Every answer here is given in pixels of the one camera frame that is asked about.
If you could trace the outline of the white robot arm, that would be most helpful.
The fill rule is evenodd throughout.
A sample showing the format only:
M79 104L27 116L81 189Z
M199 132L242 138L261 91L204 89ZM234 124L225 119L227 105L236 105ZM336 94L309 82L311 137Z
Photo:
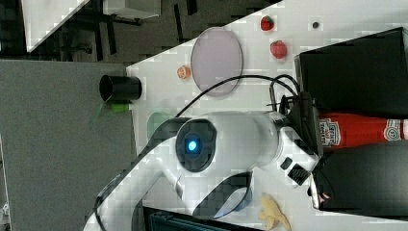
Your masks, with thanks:
M189 215L215 219L250 192L253 171L291 188L318 165L318 112L301 93L279 112L211 112L161 124L131 166L96 197L83 231L132 231L135 207L165 177Z

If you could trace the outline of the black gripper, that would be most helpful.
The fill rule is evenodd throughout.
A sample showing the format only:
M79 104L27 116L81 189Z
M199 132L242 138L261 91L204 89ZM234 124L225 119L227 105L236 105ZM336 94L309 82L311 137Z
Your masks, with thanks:
M319 130L319 112L315 107L314 98L309 92L302 91L299 96L283 96L278 107L289 125L303 140L302 148L309 154L323 155Z

